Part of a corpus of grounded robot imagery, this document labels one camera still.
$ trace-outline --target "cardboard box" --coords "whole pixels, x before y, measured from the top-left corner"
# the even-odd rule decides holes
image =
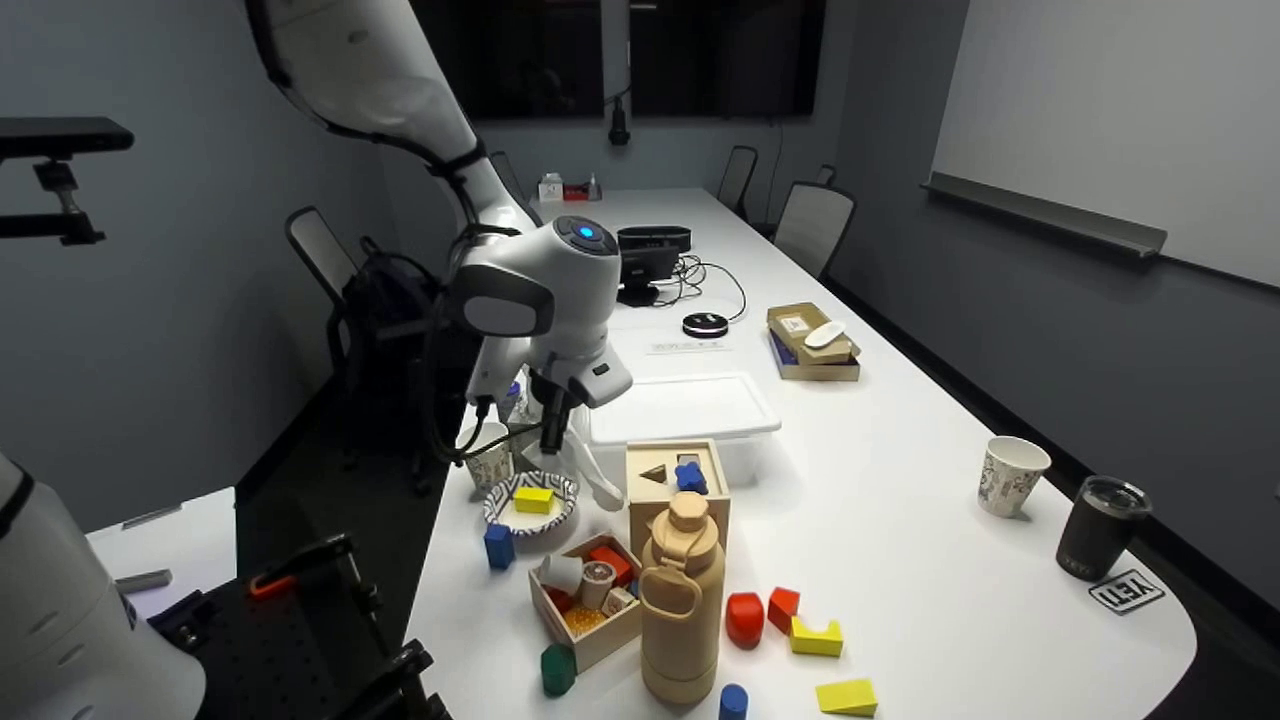
[[[856,379],[858,364],[800,364],[800,358],[766,333],[766,348],[771,348],[771,370],[781,379]]]
[[[796,353],[800,364],[856,364],[858,348],[853,337],[830,341],[827,348],[808,348],[803,337],[824,328],[827,314],[814,306],[774,306],[766,310],[766,333]]]

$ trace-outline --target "toy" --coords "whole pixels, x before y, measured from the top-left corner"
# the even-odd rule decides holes
[[[588,553],[611,555],[621,568],[632,571],[634,585],[640,561],[616,535],[592,535],[558,555],[583,561]],[[528,571],[531,614],[552,638],[552,645],[564,645],[573,652],[574,671],[588,671],[592,665],[640,638],[640,601],[632,598],[632,585],[607,587],[602,605],[588,607],[579,591],[557,591],[538,585],[536,568]]]
[[[756,591],[731,591],[723,605],[723,632],[734,650],[756,650],[765,632],[765,605]]]
[[[800,591],[791,587],[771,587],[766,591],[766,626],[791,638],[791,617],[800,614]]]
[[[677,492],[707,497],[704,470],[693,458],[677,458]]]
[[[515,561],[515,535],[506,525],[484,525],[484,555],[492,571],[512,568]]]
[[[622,553],[607,547],[607,543],[592,543],[583,553],[583,561],[607,565],[611,568],[611,587],[627,587],[634,579],[634,565]]]
[[[721,720],[747,720],[747,689],[741,683],[721,689]]]
[[[564,645],[545,650],[538,676],[545,676],[545,696],[564,696],[574,680],[573,650]]]
[[[839,626],[811,626],[803,617],[791,617],[791,652],[796,656],[839,656],[844,652],[844,632]]]
[[[598,607],[573,605],[573,607],[564,614],[564,629],[567,629],[573,638],[592,638],[598,626],[602,626],[602,614],[598,614]]]
[[[874,689],[872,680],[821,683],[814,708],[827,717],[874,717]]]
[[[552,503],[557,503],[557,492],[552,492],[552,489],[519,485],[512,502],[515,502],[515,511],[549,517]]]

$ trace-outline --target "whiteboard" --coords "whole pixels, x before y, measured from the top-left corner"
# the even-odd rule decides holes
[[[1280,0],[972,0],[932,169],[1280,284]]]

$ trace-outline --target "red block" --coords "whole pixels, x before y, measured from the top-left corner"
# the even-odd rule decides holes
[[[723,632],[734,650],[756,650],[765,632],[765,605],[756,591],[731,591],[723,605]]]
[[[766,626],[791,638],[791,617],[800,617],[800,591],[791,587],[771,587],[766,591]]]

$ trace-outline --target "black mug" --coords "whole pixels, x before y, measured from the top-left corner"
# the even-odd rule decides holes
[[[1135,485],[1087,478],[1056,543],[1056,565],[1081,579],[1102,579],[1147,517],[1153,503]]]

